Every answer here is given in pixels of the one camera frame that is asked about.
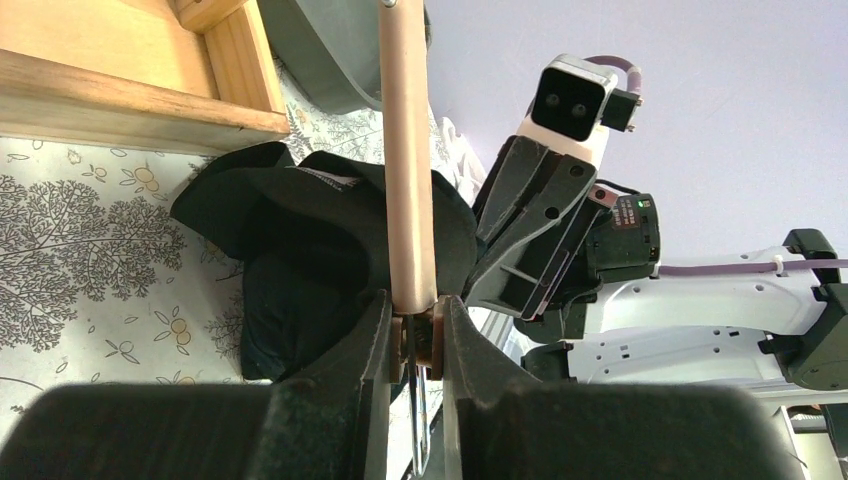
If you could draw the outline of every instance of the floral tablecloth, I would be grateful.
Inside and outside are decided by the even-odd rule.
[[[298,160],[383,161],[382,118],[314,108],[280,72]],[[431,116],[433,168],[453,181]],[[169,218],[210,158],[0,138],[0,445],[61,384],[243,382],[240,265]],[[440,402],[433,385],[432,411]],[[392,407],[389,478],[409,462]]]

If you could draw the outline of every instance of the camera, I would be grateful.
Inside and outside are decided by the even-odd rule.
[[[530,119],[556,134],[586,141],[600,123],[617,82],[609,67],[560,55],[542,72]]]

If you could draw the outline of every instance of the white fabric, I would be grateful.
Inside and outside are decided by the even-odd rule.
[[[472,205],[486,180],[486,169],[468,139],[456,133],[456,127],[449,118],[442,118],[439,132],[449,158],[439,171],[453,182],[462,198]]]

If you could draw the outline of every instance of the metal rod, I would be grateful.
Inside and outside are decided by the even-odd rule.
[[[409,417],[412,421],[412,473],[420,478],[430,460],[430,422],[427,418],[427,369],[415,364],[415,322],[404,317],[409,374]]]
[[[376,0],[392,303],[399,314],[436,303],[423,0]]]

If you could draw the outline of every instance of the wooden board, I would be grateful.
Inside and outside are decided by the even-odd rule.
[[[256,0],[248,0],[209,29],[205,37],[221,100],[285,112]]]
[[[219,98],[206,43],[171,0],[0,0],[0,49]]]
[[[288,132],[283,114],[0,50],[0,134],[216,155]]]

